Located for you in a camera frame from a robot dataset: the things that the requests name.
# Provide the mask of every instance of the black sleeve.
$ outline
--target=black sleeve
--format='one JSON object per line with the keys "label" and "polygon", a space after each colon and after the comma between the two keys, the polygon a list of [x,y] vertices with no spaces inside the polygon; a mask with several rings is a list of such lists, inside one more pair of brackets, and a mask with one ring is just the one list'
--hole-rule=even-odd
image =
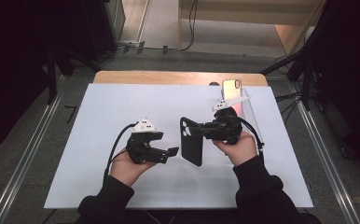
{"label": "black sleeve", "polygon": [[98,195],[83,199],[76,224],[125,223],[125,207],[133,193],[133,189],[109,175]]}
{"label": "black sleeve", "polygon": [[258,156],[233,168],[238,177],[236,204],[244,223],[310,223],[283,191],[283,182],[270,175]]}

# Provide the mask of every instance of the phone screen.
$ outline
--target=phone screen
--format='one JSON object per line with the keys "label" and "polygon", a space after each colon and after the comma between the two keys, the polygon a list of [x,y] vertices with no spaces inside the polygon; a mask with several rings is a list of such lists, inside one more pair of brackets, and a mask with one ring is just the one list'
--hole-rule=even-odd
{"label": "phone screen", "polygon": [[[223,81],[223,99],[233,99],[242,97],[242,82],[240,79],[228,79]],[[232,108],[236,111],[238,117],[243,117],[242,103],[233,105]]]}

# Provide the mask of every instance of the white table surface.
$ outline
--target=white table surface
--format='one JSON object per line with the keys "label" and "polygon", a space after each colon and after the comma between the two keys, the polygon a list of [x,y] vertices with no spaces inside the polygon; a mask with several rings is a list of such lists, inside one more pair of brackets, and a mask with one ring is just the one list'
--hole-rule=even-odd
{"label": "white table surface", "polygon": [[[313,207],[297,158],[270,87],[244,87],[265,142],[265,164],[284,182],[284,191],[297,207]],[[90,84],[62,154],[45,208],[77,208],[102,187],[111,148],[128,124],[148,118],[160,132],[150,145],[180,147],[180,118],[198,123],[213,120],[212,105],[220,100],[221,87],[181,85]],[[126,146],[131,130],[119,141],[116,153]],[[202,166],[184,160],[181,151],[166,164],[157,164],[133,185],[128,208],[233,208],[238,181],[232,164],[210,140],[203,140]]]}

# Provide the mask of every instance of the person's right hand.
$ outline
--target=person's right hand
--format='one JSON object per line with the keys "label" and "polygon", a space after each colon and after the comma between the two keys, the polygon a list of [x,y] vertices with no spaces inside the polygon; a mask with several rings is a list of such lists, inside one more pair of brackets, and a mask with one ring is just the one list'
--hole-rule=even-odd
{"label": "person's right hand", "polygon": [[125,148],[122,149],[113,160],[110,175],[126,186],[131,187],[142,173],[155,166],[156,163],[145,161],[135,164],[125,150]]}
{"label": "person's right hand", "polygon": [[244,131],[235,145],[229,145],[222,141],[213,140],[213,144],[223,151],[234,166],[241,165],[256,156],[255,138]]}

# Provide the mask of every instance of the metal frame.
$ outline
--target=metal frame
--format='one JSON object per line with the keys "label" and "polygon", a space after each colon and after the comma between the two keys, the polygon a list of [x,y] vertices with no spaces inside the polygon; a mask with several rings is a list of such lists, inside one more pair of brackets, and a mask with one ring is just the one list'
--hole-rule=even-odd
{"label": "metal frame", "polygon": [[9,179],[1,197],[0,197],[0,223],[3,223],[6,219],[7,213],[10,206],[15,200],[17,193],[21,187],[22,181],[28,172],[28,169],[35,157],[35,153],[40,146],[41,140],[46,133],[47,127],[49,126],[53,115],[58,107],[60,100],[62,99],[62,90],[67,82],[65,76],[61,76],[58,81],[58,95],[53,99],[52,104],[47,105],[46,110],[38,122],[34,134],[26,147],[20,162],[17,165],[12,177]]}
{"label": "metal frame", "polygon": [[[290,82],[290,87],[293,92],[299,91],[297,84],[294,82]],[[308,111],[304,104],[298,104],[298,109],[311,136],[316,152],[320,158],[320,162],[325,169],[325,174],[331,184],[331,188],[338,200],[339,207],[342,210],[346,222],[348,224],[360,224],[360,217],[357,215],[353,201],[349,196],[349,193],[339,176],[339,172],[329,155],[322,135],[320,135],[316,127],[311,111]]]}

